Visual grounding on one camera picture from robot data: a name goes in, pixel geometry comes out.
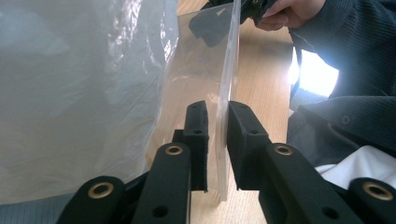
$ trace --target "transparent plastic container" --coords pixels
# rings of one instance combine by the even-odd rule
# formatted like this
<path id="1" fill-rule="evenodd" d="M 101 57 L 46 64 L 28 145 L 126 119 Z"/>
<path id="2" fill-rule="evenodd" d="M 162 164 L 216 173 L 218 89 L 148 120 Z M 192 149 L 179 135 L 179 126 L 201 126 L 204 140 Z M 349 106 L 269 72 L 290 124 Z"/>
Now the transparent plastic container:
<path id="1" fill-rule="evenodd" d="M 183 129 L 187 106 L 205 101 L 209 120 L 208 188 L 227 199 L 226 153 L 228 102 L 235 97 L 240 2 L 178 17 L 177 51 L 163 95 L 159 123 L 151 136 L 148 164 L 158 147 Z"/>

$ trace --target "person's arm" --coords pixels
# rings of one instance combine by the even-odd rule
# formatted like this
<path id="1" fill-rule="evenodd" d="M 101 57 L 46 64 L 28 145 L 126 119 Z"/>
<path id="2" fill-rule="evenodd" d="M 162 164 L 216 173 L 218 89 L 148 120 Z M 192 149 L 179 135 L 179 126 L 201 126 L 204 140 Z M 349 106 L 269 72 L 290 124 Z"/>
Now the person's arm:
<path id="1" fill-rule="evenodd" d="M 259 28 L 271 30 L 268 22 L 279 14 L 287 16 L 293 2 L 302 0 L 277 2 L 286 7 L 270 9 Z M 327 0 L 306 21 L 298 23 L 293 17 L 284 21 L 292 35 L 305 40 L 329 65 L 371 83 L 386 94 L 396 93 L 396 1 Z"/>

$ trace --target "plastic bag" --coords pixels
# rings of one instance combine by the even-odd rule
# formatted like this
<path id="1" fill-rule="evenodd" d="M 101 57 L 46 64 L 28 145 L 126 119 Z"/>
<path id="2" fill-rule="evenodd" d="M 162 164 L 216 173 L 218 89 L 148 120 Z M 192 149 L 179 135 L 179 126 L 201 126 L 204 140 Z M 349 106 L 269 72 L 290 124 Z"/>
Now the plastic bag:
<path id="1" fill-rule="evenodd" d="M 0 3 L 0 203 L 146 171 L 177 0 Z"/>

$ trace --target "wooden surface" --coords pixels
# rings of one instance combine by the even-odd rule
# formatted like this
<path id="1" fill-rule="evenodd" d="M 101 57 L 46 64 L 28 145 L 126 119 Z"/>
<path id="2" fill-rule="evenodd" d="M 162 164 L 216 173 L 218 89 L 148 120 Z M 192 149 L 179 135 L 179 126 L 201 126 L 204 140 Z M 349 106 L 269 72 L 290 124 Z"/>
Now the wooden surface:
<path id="1" fill-rule="evenodd" d="M 177 14 L 197 11 L 205 2 L 179 0 Z M 291 58 L 287 29 L 264 32 L 250 20 L 241 25 L 236 101 L 252 108 L 273 142 L 286 141 Z M 258 192 L 237 191 L 231 174 L 227 202 L 220 202 L 213 190 L 192 194 L 191 223 L 265 223 L 265 219 Z"/>

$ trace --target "dark sleeve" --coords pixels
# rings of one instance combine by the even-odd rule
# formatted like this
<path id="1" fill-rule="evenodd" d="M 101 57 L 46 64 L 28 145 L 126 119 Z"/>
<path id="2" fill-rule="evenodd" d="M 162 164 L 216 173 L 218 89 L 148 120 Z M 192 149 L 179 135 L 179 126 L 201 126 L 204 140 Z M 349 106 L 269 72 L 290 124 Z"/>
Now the dark sleeve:
<path id="1" fill-rule="evenodd" d="M 326 0 L 290 33 L 349 79 L 396 95 L 396 0 Z"/>

